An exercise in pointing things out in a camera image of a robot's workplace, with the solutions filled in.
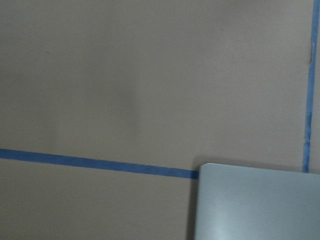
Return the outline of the grey laptop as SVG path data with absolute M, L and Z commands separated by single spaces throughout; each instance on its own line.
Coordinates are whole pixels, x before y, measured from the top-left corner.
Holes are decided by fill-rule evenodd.
M 317 240 L 317 174 L 206 163 L 200 167 L 197 240 Z

